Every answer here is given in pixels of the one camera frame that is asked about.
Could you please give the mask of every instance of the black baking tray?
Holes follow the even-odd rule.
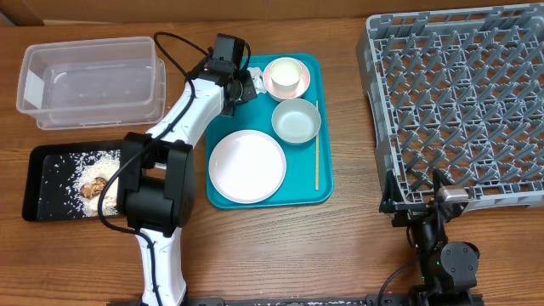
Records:
[[[41,145],[32,150],[26,175],[25,199],[23,200],[23,219],[26,221],[54,221],[85,217],[82,212],[73,207],[64,205],[63,188],[56,188],[69,181],[76,164],[73,161],[59,162],[60,156],[70,153],[82,153],[93,151],[120,150],[122,140],[106,140],[94,142],[82,142],[75,144],[49,144]],[[50,168],[59,164],[54,170],[54,175],[48,175]],[[43,179],[49,180],[52,188],[42,190]],[[47,192],[48,198],[54,201],[40,201],[41,195]]]

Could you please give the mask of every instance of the wooden table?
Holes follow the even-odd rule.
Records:
[[[307,52],[321,63],[335,190],[310,207],[221,211],[205,194],[204,144],[197,146],[197,199],[183,233],[183,272],[191,298],[327,298],[377,293],[413,258],[405,229],[377,211],[380,201],[371,110],[361,88],[355,44],[364,19],[18,27],[0,30],[0,304],[103,305],[134,300],[143,276],[134,237],[99,220],[29,223],[20,211],[30,151],[37,145],[121,139],[149,126],[44,132],[15,109],[20,64],[35,43],[151,36],[170,31],[202,46],[218,32],[246,39],[254,54]],[[183,67],[200,55],[164,38]],[[167,63],[167,104],[183,77]],[[122,218],[116,220],[124,224]],[[488,305],[542,305],[544,209],[471,212],[446,225],[452,241],[482,253],[476,292]],[[417,268],[389,287],[405,292]]]

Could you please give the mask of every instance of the gray dish rack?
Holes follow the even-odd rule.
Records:
[[[544,5],[373,15],[357,45],[380,182],[405,204],[439,169],[466,211],[544,205]]]

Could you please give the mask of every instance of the chopstick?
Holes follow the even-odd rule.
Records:
[[[317,107],[318,101],[315,101],[315,108],[319,111]],[[320,132],[317,132],[315,135],[315,189],[320,189]]]

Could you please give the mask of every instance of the wall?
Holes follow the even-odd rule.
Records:
[[[515,4],[515,0],[0,0],[18,25],[82,22],[283,20]]]
[[[0,27],[2,26],[13,26],[13,23],[0,11]]]

